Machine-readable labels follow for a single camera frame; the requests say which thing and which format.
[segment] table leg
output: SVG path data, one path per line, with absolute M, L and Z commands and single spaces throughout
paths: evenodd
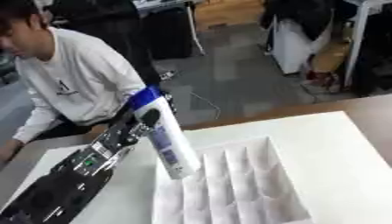
M 352 75 L 355 68 L 356 61 L 360 54 L 361 43 L 363 40 L 363 33 L 366 28 L 366 23 L 368 21 L 368 14 L 370 11 L 370 5 L 367 3 L 363 3 L 360 7 L 358 7 L 357 16 L 355 19 L 355 27 L 353 29 L 353 46 L 350 53 L 350 57 L 348 59 L 348 65 L 346 68 L 346 78 L 345 78 L 345 86 L 348 87 L 351 85 Z
M 191 5 L 188 3 L 186 5 L 186 12 L 188 14 L 188 20 L 189 20 L 189 25 L 191 26 L 191 32 L 192 32 L 192 38 L 194 43 L 196 44 L 196 46 L 199 48 L 199 51 L 202 55 L 205 55 L 206 52 L 204 51 L 203 46 L 201 45 L 200 41 L 199 41 L 199 37 L 198 34 L 196 33 L 196 27 L 195 27 L 195 20 L 193 17 L 193 12 L 192 12 L 192 7 Z

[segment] white sweatshirt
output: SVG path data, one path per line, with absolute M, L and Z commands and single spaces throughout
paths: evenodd
M 34 2 L 40 11 L 44 6 L 53 4 L 53 0 L 34 0 Z
M 28 143 L 59 115 L 79 125 L 113 117 L 124 101 L 145 85 L 132 65 L 102 40 L 50 28 L 55 53 L 49 61 L 16 60 L 35 109 L 15 139 Z

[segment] robotic arm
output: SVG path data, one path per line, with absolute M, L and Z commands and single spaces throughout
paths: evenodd
M 109 182 L 116 165 L 159 120 L 149 110 L 138 122 L 131 111 L 37 179 L 0 214 L 0 224 L 67 224 Z

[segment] bottle label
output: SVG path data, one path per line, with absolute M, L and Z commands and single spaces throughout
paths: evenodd
M 162 154 L 164 160 L 166 160 L 169 165 L 175 165 L 179 162 L 173 150 L 170 148 L 167 149 L 169 146 L 172 145 L 172 142 L 170 141 L 170 138 L 168 137 L 164 126 L 155 128 L 150 133 L 150 138 L 152 140 L 152 143 L 154 144 L 154 147 L 159 153 Z
M 155 148 L 157 148 L 159 151 L 172 145 L 172 142 L 167 136 L 164 126 L 160 126 L 154 129 L 150 133 L 150 136 L 153 139 L 152 142 L 154 143 Z

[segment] white bottle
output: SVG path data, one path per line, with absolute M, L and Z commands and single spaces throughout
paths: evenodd
M 164 167 L 172 179 L 182 179 L 196 172 L 200 160 L 184 136 L 167 100 L 156 87 L 147 87 L 129 99 L 140 119 L 146 112 L 156 109 L 160 113 L 155 129 L 149 134 Z

